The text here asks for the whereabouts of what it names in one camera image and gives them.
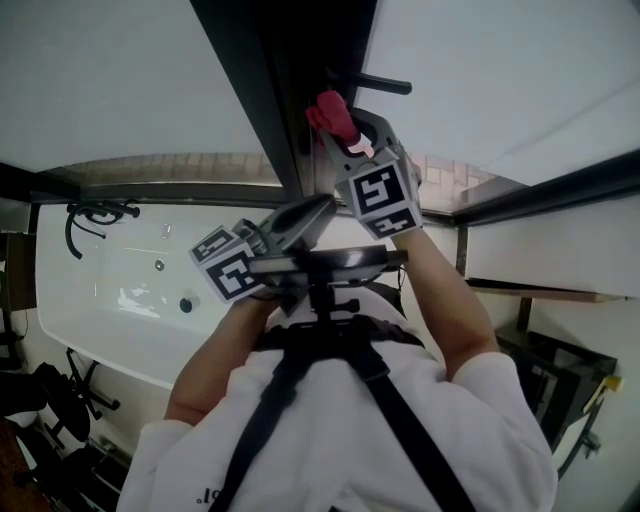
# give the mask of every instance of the black chair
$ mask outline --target black chair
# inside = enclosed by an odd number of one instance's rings
[[[528,314],[522,325],[505,326],[496,335],[501,351],[516,363],[522,391],[551,451],[558,449],[569,427],[584,421],[558,469],[562,477],[582,446],[588,453],[600,448],[591,428],[604,399],[605,379],[614,374],[617,360],[527,328]]]
[[[98,363],[93,361],[82,379],[73,361],[73,352],[67,349],[71,378],[61,375],[47,363],[42,363],[28,375],[0,372],[0,414],[10,416],[18,412],[39,411],[49,405],[58,422],[53,428],[45,424],[45,429],[62,449],[64,444],[58,434],[63,428],[80,442],[88,439],[91,422],[87,410],[96,420],[102,417],[93,401],[112,411],[120,407],[117,400],[106,400],[91,390],[89,383]]]
[[[35,428],[14,431],[29,464],[29,471],[17,473],[17,486],[35,483],[52,502],[61,502],[73,512],[115,511],[128,465],[113,457],[115,447],[104,447],[91,438],[85,446],[62,458]]]

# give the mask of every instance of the person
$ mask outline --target person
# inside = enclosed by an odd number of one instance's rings
[[[513,361],[498,350],[487,313],[422,229],[393,240],[408,252],[411,287],[445,362],[440,364],[424,347],[372,344],[393,384],[475,510],[550,510],[557,486],[551,452]],[[364,314],[417,332],[367,289],[336,294],[338,302],[357,297]],[[315,318],[308,303],[292,318],[276,308],[274,302],[252,298],[236,302],[187,363],[165,419],[142,429],[119,512],[209,510],[283,357],[281,350],[252,352],[254,344],[276,325]],[[299,382],[295,400],[253,460],[230,510],[440,508],[354,370],[343,360],[327,359],[311,366]]]

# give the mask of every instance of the metal bar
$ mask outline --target metal bar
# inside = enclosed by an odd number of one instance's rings
[[[585,438],[586,435],[588,435],[591,432],[591,428],[593,427],[593,424],[595,423],[596,418],[598,417],[598,413],[600,412],[600,408],[602,407],[602,404],[603,402],[600,402],[599,404],[594,405],[591,411],[588,413],[589,419],[587,420],[584,427],[582,428],[582,432],[580,432],[580,436],[578,437],[576,444],[574,444],[573,448],[571,448],[571,451],[569,452],[569,455],[562,463],[562,466],[558,468],[558,480],[560,480],[564,476],[564,474],[567,472],[567,469],[569,469],[569,466],[571,465],[571,463],[574,461],[576,456],[580,453],[580,450],[582,450],[583,439]],[[640,487],[636,488],[636,491],[634,492],[634,494],[637,495],[637,493],[639,492],[638,489],[640,489]],[[621,511],[628,510],[629,512],[633,512],[633,510],[638,510],[637,505],[638,503],[636,503],[635,505],[632,505],[631,508],[627,508],[625,503],[625,506],[620,510]]]
[[[467,245],[469,244],[469,230],[465,227],[458,229],[458,247],[456,250],[456,270],[464,277],[467,273]]]
[[[336,73],[329,69],[328,75],[331,80],[344,81],[355,85],[356,87],[364,87],[366,89],[374,89],[376,91],[389,92],[391,94],[411,94],[413,85],[411,82],[403,80],[394,80],[392,78],[383,78],[379,76],[367,75],[366,73],[342,72]]]
[[[130,183],[82,187],[85,201],[203,204],[249,208],[277,208],[289,202],[282,187],[229,185],[224,183]]]
[[[279,10],[270,2],[191,0],[191,5],[253,129],[290,199],[302,197],[300,164],[294,134],[288,126],[273,41],[267,37]],[[288,19],[295,25],[303,20]]]
[[[342,199],[337,199],[338,212],[341,217],[353,217],[353,212],[347,208]],[[453,217],[449,213],[437,212],[435,210],[422,210],[423,225],[442,226],[445,228],[453,228]]]
[[[478,226],[640,193],[640,150],[453,212],[456,226]]]
[[[516,322],[516,329],[520,332],[527,332],[527,329],[529,328],[529,318],[531,318],[532,305],[533,299],[531,297],[520,299],[520,309],[518,310],[518,320]]]
[[[13,165],[0,162],[0,197],[31,203],[32,193],[57,197],[62,199],[77,199],[80,187],[67,181],[52,178],[39,172],[29,172]]]

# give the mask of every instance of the white bathtub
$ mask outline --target white bathtub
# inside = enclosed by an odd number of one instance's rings
[[[226,313],[187,251],[213,228],[268,210],[216,206],[140,205],[140,217],[104,227],[102,240],[72,230],[83,254],[67,249],[65,205],[43,206],[38,221],[38,317],[49,336],[91,359],[171,388],[189,357]],[[78,222],[91,229],[84,219]],[[170,225],[170,236],[166,236]],[[162,260],[164,270],[155,268]],[[180,310],[183,297],[200,304]]]

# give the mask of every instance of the white shirt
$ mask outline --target white shirt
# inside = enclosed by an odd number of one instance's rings
[[[416,334],[373,292],[337,294],[338,302],[352,297],[360,299],[361,313]],[[303,304],[291,319],[272,317],[268,328],[314,318]],[[448,382],[442,365],[421,347],[391,341],[373,346],[478,511],[551,509],[557,485],[551,451],[508,356],[476,356]],[[252,353],[246,365],[231,374],[225,398],[196,427],[173,420],[145,426],[118,512],[208,510],[281,358],[282,351]],[[346,362],[315,363],[297,391],[230,510],[440,510]]]

